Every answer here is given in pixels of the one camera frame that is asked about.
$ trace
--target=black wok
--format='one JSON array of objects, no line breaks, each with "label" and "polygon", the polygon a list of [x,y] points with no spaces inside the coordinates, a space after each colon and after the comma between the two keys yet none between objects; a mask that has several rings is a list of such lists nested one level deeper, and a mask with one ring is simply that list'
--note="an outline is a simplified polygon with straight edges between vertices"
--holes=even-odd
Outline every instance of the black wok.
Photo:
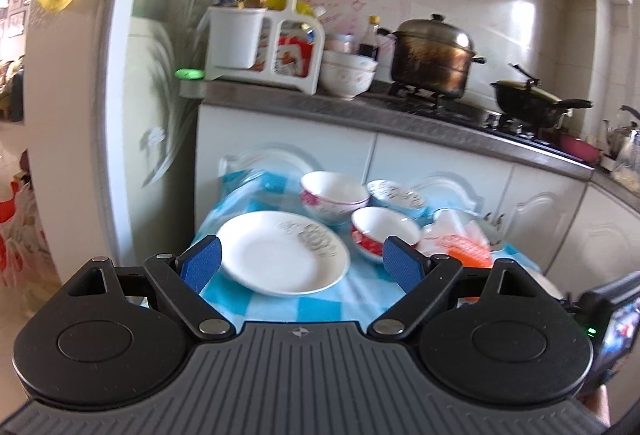
[{"label": "black wok", "polygon": [[529,81],[492,82],[498,106],[510,117],[528,122],[535,128],[552,128],[558,123],[558,118],[568,110],[593,107],[590,100],[574,98],[561,100],[555,95],[540,90],[537,87],[539,79],[530,76],[518,65],[511,66],[525,74]]}]

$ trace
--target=gray ribbed plate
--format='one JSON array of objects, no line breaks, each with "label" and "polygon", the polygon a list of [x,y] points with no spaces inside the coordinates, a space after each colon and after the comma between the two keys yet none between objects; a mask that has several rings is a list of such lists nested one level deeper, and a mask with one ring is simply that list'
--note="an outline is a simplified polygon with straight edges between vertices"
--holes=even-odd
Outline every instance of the gray ribbed plate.
[{"label": "gray ribbed plate", "polygon": [[355,323],[245,323],[231,341],[198,346],[155,396],[99,413],[31,402],[8,435],[595,435],[580,404],[524,412],[447,395],[401,345],[365,338]]}]

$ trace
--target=pot lid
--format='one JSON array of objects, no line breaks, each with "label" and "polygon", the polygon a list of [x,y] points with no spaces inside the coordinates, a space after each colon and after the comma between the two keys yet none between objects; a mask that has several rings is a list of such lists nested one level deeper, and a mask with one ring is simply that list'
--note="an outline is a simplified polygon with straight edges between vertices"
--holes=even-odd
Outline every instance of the pot lid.
[{"label": "pot lid", "polygon": [[[522,81],[509,81],[509,80],[502,80],[502,81],[495,81],[491,83],[493,86],[507,86],[509,88],[516,88],[517,90],[524,90],[527,91],[527,83],[526,82],[522,82]],[[545,90],[542,90],[539,87],[536,86],[532,86],[529,91],[534,94],[537,95],[538,97],[544,98],[546,100],[548,100],[551,103],[555,103],[555,102],[559,102],[560,99],[557,95],[554,94],[550,94],[549,92],[546,92]]]},{"label": "pot lid", "polygon": [[400,24],[395,33],[426,38],[474,52],[471,37],[458,27],[444,23],[442,14],[432,14],[430,20],[407,20]]}]

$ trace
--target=camera screen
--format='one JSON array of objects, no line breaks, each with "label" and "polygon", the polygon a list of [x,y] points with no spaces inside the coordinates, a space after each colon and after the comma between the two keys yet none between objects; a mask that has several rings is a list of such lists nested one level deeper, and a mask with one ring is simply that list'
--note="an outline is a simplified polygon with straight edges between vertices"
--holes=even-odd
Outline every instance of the camera screen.
[{"label": "camera screen", "polygon": [[634,342],[636,328],[640,323],[640,297],[616,310],[609,320],[607,332],[602,340],[601,357],[628,351]]}]

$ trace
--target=white utensil holder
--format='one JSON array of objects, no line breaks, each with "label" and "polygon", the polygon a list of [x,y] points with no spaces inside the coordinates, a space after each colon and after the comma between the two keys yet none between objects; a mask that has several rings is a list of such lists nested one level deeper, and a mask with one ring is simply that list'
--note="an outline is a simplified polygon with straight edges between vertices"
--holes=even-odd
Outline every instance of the white utensil holder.
[{"label": "white utensil holder", "polygon": [[[315,18],[299,14],[296,11],[297,3],[298,0],[287,0],[284,10],[266,10],[264,12],[264,19],[268,19],[270,21],[270,26],[264,69],[262,71],[216,66],[209,62],[209,51],[207,51],[207,62],[205,68],[205,78],[207,81],[217,78],[237,79],[238,81],[254,82],[256,84],[293,86],[307,94],[315,94],[316,85],[318,84],[318,76],[320,73],[322,50],[324,49],[324,29],[320,22]],[[305,78],[284,76],[282,74],[278,74],[275,70],[276,53],[278,51],[278,42],[280,40],[280,29],[285,21],[305,23],[314,31],[313,50],[309,61],[308,74]]]},{"label": "white utensil holder", "polygon": [[260,42],[266,9],[209,7],[209,43],[206,71],[210,68],[251,68]]}]

